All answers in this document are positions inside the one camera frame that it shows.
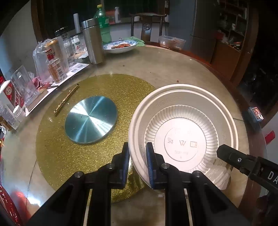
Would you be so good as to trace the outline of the white plastic bowl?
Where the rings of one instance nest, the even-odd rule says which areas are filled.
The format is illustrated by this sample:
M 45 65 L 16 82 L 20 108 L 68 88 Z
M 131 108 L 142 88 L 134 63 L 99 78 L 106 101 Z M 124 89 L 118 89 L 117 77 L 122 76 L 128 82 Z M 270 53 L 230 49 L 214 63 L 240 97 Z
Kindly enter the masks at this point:
M 188 84 L 172 84 L 147 95 L 136 108 L 128 133 L 135 170 L 149 183 L 146 145 L 183 172 L 203 172 L 219 189 L 228 186 L 232 167 L 217 157 L 219 146 L 238 149 L 232 115 L 213 94 Z

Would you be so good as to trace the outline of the silver round turntable disc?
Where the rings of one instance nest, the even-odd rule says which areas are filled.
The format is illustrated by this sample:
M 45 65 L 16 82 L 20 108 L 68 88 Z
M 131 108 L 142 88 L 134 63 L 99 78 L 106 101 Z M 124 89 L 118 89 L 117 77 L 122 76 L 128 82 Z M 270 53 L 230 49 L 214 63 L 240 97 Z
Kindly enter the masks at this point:
M 115 127 L 118 110 L 105 96 L 91 96 L 78 102 L 65 120 L 67 137 L 77 144 L 94 144 Z

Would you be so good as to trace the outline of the blue cigarette pack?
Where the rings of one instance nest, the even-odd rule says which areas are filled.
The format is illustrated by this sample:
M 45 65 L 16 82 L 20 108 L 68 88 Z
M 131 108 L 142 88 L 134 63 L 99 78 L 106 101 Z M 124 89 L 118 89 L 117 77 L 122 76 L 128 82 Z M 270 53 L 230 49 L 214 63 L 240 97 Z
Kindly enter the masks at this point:
M 258 107 L 249 107 L 248 112 L 253 118 L 254 122 L 262 122 L 264 120 L 264 117 Z

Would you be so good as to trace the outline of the gold glitter round placemat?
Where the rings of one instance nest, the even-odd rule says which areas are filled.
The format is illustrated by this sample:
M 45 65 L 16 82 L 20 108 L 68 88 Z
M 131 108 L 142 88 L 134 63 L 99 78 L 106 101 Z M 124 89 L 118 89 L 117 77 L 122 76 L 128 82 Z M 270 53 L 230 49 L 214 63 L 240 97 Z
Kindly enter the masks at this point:
M 69 90 L 62 92 L 43 115 L 36 137 L 37 162 L 51 187 L 57 190 L 74 172 L 95 171 L 120 153 L 128 140 L 128 129 L 136 107 L 154 90 L 150 83 L 131 75 L 98 75 L 79 82 L 79 88 L 59 113 L 53 114 Z M 117 123 L 103 140 L 95 144 L 77 144 L 66 135 L 66 116 L 75 104 L 91 96 L 106 96 L 115 103 Z

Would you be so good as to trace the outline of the white small pill bottle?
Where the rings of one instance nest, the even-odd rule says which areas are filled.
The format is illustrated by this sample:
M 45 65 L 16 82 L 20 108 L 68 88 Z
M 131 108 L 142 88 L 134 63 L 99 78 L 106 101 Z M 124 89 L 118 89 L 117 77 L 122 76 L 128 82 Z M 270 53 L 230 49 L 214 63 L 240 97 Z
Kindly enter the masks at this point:
M 25 119 L 25 112 L 19 105 L 14 108 L 13 114 L 19 122 L 22 122 Z

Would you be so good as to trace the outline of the small glass liquor bottle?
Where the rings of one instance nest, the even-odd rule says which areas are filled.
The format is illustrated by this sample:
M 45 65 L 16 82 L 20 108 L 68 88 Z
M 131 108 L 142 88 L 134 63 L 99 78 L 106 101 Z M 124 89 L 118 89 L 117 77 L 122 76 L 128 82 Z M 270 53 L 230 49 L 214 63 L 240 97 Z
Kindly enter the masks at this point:
M 60 83 L 66 78 L 66 72 L 62 66 L 61 60 L 54 56 L 52 49 L 46 51 L 48 59 L 48 70 L 55 83 Z

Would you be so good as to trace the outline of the blue white food plate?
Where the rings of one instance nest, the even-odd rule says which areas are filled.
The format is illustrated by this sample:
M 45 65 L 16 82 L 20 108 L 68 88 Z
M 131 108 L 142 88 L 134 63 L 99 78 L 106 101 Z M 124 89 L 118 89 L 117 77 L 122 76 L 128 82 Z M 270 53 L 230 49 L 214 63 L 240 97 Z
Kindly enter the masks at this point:
M 136 41 L 129 41 L 129 40 L 114 41 L 105 44 L 103 46 L 103 49 L 106 53 L 121 54 L 135 49 L 137 44 L 138 43 Z

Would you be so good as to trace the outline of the clear plastic food container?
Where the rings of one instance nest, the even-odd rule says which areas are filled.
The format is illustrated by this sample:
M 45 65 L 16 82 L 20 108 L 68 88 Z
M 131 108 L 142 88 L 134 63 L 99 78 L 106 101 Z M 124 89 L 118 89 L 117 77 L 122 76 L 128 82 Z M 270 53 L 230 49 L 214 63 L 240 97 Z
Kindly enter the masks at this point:
M 181 51 L 184 48 L 186 40 L 171 36 L 159 36 L 160 47 Z

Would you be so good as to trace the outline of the white bottle red cap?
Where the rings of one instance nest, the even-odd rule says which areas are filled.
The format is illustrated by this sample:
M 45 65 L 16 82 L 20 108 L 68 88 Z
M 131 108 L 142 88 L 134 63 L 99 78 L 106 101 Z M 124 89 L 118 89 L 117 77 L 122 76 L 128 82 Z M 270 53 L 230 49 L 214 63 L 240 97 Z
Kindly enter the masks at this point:
M 17 106 L 20 106 L 22 109 L 25 107 L 24 98 L 15 89 L 11 80 L 3 82 L 1 85 L 1 102 L 11 111 L 14 111 Z

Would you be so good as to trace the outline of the clear glass pitcher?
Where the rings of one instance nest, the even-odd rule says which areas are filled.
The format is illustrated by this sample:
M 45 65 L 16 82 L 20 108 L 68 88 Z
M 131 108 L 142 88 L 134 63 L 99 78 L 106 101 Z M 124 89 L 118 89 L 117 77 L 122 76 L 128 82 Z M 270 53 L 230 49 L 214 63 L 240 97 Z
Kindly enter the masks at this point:
M 11 75 L 11 81 L 23 97 L 26 106 L 29 106 L 39 95 L 37 88 L 23 65 Z

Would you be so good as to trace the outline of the green soda bottle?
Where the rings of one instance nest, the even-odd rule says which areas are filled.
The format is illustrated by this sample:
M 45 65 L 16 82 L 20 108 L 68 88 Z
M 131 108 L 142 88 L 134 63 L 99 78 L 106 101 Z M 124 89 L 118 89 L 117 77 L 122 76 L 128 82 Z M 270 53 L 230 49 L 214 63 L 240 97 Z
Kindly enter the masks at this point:
M 109 18 L 105 14 L 105 10 L 103 9 L 102 5 L 97 5 L 97 11 L 94 15 L 94 18 L 99 23 L 102 43 L 107 44 L 112 42 L 111 34 L 110 34 L 110 27 L 109 27 Z

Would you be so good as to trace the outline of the bagged red can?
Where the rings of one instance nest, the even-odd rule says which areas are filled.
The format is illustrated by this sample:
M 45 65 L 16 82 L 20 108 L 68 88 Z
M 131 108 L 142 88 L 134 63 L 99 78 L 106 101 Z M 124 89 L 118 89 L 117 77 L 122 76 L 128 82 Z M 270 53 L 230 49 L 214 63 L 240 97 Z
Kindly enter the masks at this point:
M 32 53 L 36 75 L 41 83 L 57 82 L 66 76 L 69 64 L 61 37 L 40 42 Z

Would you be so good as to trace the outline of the dark wooden chair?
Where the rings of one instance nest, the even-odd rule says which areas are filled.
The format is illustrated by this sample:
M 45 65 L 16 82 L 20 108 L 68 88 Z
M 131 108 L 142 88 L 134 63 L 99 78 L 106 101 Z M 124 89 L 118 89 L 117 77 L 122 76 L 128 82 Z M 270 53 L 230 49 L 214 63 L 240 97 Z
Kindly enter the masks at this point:
M 156 14 L 156 13 L 138 13 L 138 14 L 130 14 L 132 21 L 130 27 L 130 35 L 134 36 L 134 24 L 135 24 L 135 17 L 141 18 L 142 28 L 141 28 L 141 40 L 144 42 L 151 41 L 151 33 L 152 33 L 152 24 L 153 24 L 153 17 L 159 18 L 159 37 L 163 34 L 163 24 L 165 22 L 165 18 L 167 17 L 166 14 Z

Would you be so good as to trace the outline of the steel thermos flask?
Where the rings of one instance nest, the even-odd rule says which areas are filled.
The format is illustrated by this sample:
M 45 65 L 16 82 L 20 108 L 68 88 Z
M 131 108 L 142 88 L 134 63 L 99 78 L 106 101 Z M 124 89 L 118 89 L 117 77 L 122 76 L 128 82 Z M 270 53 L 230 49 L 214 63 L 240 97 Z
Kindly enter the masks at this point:
M 91 64 L 101 64 L 105 61 L 99 23 L 96 18 L 81 23 L 83 36 Z

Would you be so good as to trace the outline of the white roll on sill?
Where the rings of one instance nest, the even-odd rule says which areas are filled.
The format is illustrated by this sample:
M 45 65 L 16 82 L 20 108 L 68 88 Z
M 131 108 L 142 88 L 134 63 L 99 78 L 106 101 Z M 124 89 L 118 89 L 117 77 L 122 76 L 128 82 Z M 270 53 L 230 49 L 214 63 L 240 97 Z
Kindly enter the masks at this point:
M 74 21 L 74 27 L 75 27 L 75 32 L 80 33 L 81 32 L 81 27 L 80 27 L 80 22 L 79 22 L 79 15 L 78 13 L 75 13 L 73 15 L 73 21 Z

